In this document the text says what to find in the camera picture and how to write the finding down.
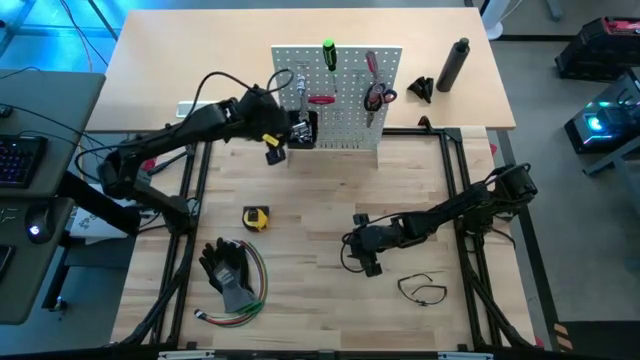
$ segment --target green screwdriver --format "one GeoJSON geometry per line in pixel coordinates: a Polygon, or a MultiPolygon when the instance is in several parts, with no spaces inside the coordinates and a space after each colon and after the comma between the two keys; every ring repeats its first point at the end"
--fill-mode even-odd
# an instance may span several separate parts
{"type": "Polygon", "coordinates": [[[331,77],[333,79],[333,89],[338,93],[338,85],[336,84],[336,63],[338,62],[338,56],[336,55],[336,44],[332,39],[327,39],[322,44],[322,54],[324,55],[324,62],[327,64],[331,77]]]}

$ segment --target wooden tabletop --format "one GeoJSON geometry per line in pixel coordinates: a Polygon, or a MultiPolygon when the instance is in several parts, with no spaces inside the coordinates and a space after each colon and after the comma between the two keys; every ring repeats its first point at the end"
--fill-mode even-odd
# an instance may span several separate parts
{"type": "MultiPolygon", "coordinates": [[[[87,131],[161,128],[175,121],[178,102],[193,100],[207,73],[226,71],[265,86],[274,72],[272,45],[320,45],[328,37],[338,45],[402,46],[399,98],[387,127],[415,126],[423,115],[434,126],[515,127],[476,8],[145,10],[129,12],[87,131]],[[471,52],[451,92],[434,90],[431,105],[408,92],[420,76],[437,80],[461,37],[470,40],[471,52]]],[[[213,78],[200,99],[243,92],[213,78]]]]}
{"type": "MultiPolygon", "coordinates": [[[[462,130],[471,179],[482,180],[494,166],[486,131],[480,127],[462,130]]],[[[270,350],[454,350],[459,343],[471,346],[451,223],[441,226],[423,244],[380,254],[381,276],[366,278],[340,265],[340,238],[352,230],[354,213],[367,212],[375,218],[428,209],[447,199],[437,138],[383,137],[378,168],[371,152],[297,151],[290,153],[288,166],[267,166],[264,152],[264,144],[259,143],[215,143],[181,345],[197,341],[199,348],[270,350]],[[270,206],[266,232],[254,234],[242,226],[242,208],[247,205],[270,206]],[[216,327],[193,316],[196,308],[217,315],[224,309],[221,296],[209,285],[197,260],[204,244],[218,237],[250,241],[268,269],[266,306],[240,328],[216,327]],[[440,271],[432,274],[434,283],[448,287],[442,303],[426,308],[403,298],[396,288],[397,279],[424,271],[440,271]]],[[[153,185],[177,194],[182,165],[178,162],[154,176],[153,185]]],[[[508,231],[505,224],[496,226],[508,231]]],[[[166,230],[138,238],[112,340],[131,333],[156,300],[168,239],[166,230]]],[[[533,342],[513,246],[490,233],[485,252],[496,302],[533,342]]],[[[348,263],[357,267],[351,260],[348,263]]],[[[175,297],[163,336],[168,334],[174,303],[175,297]]],[[[479,314],[485,339],[489,339],[486,315],[484,311],[479,314]]]]}

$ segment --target black water bottle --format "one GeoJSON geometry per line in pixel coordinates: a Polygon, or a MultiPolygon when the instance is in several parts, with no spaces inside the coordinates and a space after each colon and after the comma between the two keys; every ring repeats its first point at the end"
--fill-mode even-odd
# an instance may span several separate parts
{"type": "Polygon", "coordinates": [[[448,92],[451,90],[462,68],[462,64],[464,64],[467,55],[469,55],[469,50],[471,50],[471,48],[469,47],[469,39],[467,38],[462,38],[453,44],[447,62],[444,63],[444,67],[438,78],[438,83],[436,84],[438,91],[448,92]]]}

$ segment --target work glove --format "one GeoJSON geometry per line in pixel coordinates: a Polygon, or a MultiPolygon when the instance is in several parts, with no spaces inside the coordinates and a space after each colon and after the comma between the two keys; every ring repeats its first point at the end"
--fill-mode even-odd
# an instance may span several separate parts
{"type": "Polygon", "coordinates": [[[206,243],[200,264],[224,300],[226,313],[236,313],[258,300],[249,285],[249,263],[244,246],[218,238],[215,250],[206,243]]]}

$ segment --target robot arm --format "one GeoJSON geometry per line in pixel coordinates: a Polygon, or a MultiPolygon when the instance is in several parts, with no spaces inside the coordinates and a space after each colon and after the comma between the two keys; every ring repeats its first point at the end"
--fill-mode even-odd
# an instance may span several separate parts
{"type": "Polygon", "coordinates": [[[376,253],[421,244],[440,225],[460,216],[463,217],[465,231],[485,234],[493,224],[494,215],[516,215],[538,192],[529,177],[529,168],[528,164],[497,168],[484,181],[472,184],[430,210],[387,216],[391,220],[388,226],[371,225],[383,218],[369,221],[367,214],[356,214],[354,223],[358,227],[343,238],[351,249],[349,257],[358,259],[367,277],[373,277],[382,274],[376,253]],[[495,183],[493,191],[487,188],[491,183],[495,183]]]}
{"type": "Polygon", "coordinates": [[[184,234],[193,226],[187,200],[167,196],[139,179],[140,166],[148,159],[199,141],[245,138],[267,141],[267,162],[285,159],[283,143],[277,140],[289,131],[288,117],[271,94],[257,85],[235,98],[194,111],[176,125],[167,124],[137,139],[124,142],[98,166],[98,176],[106,195],[132,199],[160,211],[169,232],[184,234]]]}

